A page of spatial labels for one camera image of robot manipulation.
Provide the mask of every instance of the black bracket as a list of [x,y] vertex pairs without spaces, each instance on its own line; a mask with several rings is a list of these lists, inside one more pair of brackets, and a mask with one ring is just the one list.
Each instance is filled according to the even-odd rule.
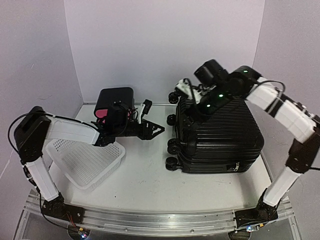
[[83,207],[65,204],[64,198],[59,192],[59,196],[54,200],[44,201],[41,206],[41,212],[45,216],[68,222],[72,219],[75,224],[81,224],[84,218],[85,209]]
[[160,126],[154,122],[143,119],[141,121],[141,131],[137,136],[141,140],[151,140],[165,131],[164,126]]
[[304,174],[312,167],[319,148],[320,128],[316,126],[314,134],[304,143],[300,143],[296,139],[293,140],[285,166],[295,173]]
[[51,123],[44,114],[42,107],[35,106],[14,130],[22,165],[34,162],[43,155],[42,148]]
[[234,213],[237,229],[265,224],[278,219],[278,206],[269,206],[263,202],[265,192],[266,190],[261,195],[255,208],[239,210]]

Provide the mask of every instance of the suitcase wheel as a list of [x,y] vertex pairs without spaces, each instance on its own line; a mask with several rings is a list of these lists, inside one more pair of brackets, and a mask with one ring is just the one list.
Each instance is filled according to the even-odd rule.
[[176,159],[173,156],[170,156],[165,160],[165,168],[169,171],[175,171],[177,169],[180,169],[181,165],[179,165],[178,159]]
[[177,155],[181,153],[181,145],[173,143],[168,145],[167,151],[171,155]]
[[170,92],[169,103],[177,104],[179,102],[179,95],[176,92]]
[[167,118],[166,118],[166,123],[169,126],[174,126],[176,124],[176,115],[175,114],[170,114]]

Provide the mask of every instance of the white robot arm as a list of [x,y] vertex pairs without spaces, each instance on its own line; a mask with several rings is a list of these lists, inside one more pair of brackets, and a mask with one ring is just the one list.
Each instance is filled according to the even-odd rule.
[[97,117],[97,122],[92,124],[52,115],[40,106],[35,106],[29,113],[18,117],[8,131],[10,136],[13,124],[23,118],[14,131],[17,148],[14,147],[10,138],[9,141],[19,154],[28,181],[45,199],[46,207],[43,207],[41,212],[66,221],[72,217],[74,223],[82,222],[84,212],[82,207],[64,203],[64,198],[54,184],[43,160],[42,150],[45,140],[69,140],[96,147],[105,147],[114,143],[116,137],[138,137],[141,140],[151,140],[165,131],[164,127],[143,119],[143,115],[148,114],[151,105],[152,102],[146,100],[141,114],[136,116],[136,110],[121,101],[115,101],[108,106],[108,113]]
[[179,96],[193,101],[185,113],[191,122],[205,122],[234,98],[248,100],[262,108],[288,129],[294,136],[289,157],[280,175],[262,194],[256,208],[235,212],[238,229],[267,223],[278,218],[277,207],[295,181],[312,168],[320,147],[320,118],[306,110],[248,66],[242,66],[228,74],[215,60],[207,61],[195,73],[201,85],[192,86],[189,79],[178,82],[169,101],[177,102]]

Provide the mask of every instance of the white plastic basket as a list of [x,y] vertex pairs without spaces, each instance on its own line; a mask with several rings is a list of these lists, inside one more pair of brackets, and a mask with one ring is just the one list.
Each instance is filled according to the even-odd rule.
[[46,151],[64,175],[81,190],[94,190],[120,165],[126,150],[117,142],[105,147],[54,139]]

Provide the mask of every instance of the black suitcase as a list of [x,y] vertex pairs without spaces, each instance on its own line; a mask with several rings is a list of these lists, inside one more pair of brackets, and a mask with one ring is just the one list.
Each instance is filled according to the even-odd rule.
[[176,115],[167,118],[174,125],[176,139],[168,141],[166,168],[189,174],[242,173],[255,162],[264,138],[248,106],[235,99],[204,123],[192,123],[185,111],[192,101],[181,97]]

